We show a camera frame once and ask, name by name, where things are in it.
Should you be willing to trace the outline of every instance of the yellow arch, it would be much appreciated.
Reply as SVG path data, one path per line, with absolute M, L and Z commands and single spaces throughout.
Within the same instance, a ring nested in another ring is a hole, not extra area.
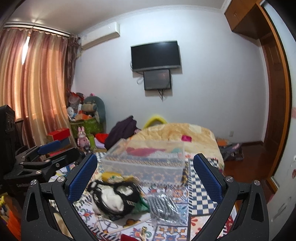
M 155 121 L 159 121 L 162 124 L 167 124 L 167 121 L 164 118 L 160 117 L 159 115 L 154 115 L 146 122 L 143 129 L 151 126 L 151 124 Z

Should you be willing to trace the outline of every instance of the silver screw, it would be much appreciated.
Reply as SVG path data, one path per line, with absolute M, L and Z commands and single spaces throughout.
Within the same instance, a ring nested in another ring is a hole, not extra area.
M 57 181 L 58 181 L 59 183 L 63 182 L 64 180 L 65 180 L 65 177 L 64 177 L 64 176 L 59 176 L 59 177 L 57 178 Z
M 258 180 L 254 180 L 254 184 L 255 184 L 256 186 L 259 186 L 259 185 L 260 185 L 260 182 L 259 182 Z
M 226 181 L 227 181 L 227 182 L 230 182 L 230 183 L 233 182 L 233 177 L 231 177 L 231 176 L 227 176 L 227 177 L 226 177 Z
M 34 180 L 32 180 L 32 181 L 30 182 L 30 185 L 34 186 L 36 183 L 37 183 L 37 180 L 34 179 Z

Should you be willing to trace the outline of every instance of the wooden floor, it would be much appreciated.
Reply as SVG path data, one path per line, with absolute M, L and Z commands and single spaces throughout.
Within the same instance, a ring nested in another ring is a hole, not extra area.
M 237 182 L 251 183 L 259 180 L 262 184 L 266 202 L 273 192 L 266 184 L 266 178 L 272 166 L 273 159 L 262 145 L 243 146 L 242 161 L 225 161 L 224 176 L 232 176 Z

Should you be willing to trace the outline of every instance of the air conditioner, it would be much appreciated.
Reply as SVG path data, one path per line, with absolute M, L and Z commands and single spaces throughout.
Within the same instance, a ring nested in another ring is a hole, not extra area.
M 85 50 L 119 36 L 119 24 L 117 22 L 113 22 L 82 36 L 81 47 Z

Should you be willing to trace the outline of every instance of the blue textured pad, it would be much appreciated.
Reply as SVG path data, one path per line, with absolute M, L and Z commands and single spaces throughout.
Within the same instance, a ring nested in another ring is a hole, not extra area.
M 98 159 L 95 154 L 92 154 L 86 161 L 80 172 L 76 175 L 72 183 L 69 185 L 68 200 L 72 203 L 78 201 L 83 194 L 89 180 L 91 179 L 96 167 Z
M 223 199 L 221 185 L 199 155 L 195 155 L 193 158 L 193 168 L 211 200 L 219 204 Z
M 56 151 L 56 150 L 60 149 L 60 146 L 61 146 L 60 141 L 53 141 L 53 142 L 50 142 L 48 144 L 45 144 L 45 145 L 39 147 L 37 153 L 39 155 L 45 155 L 47 153 L 50 153 L 52 151 Z

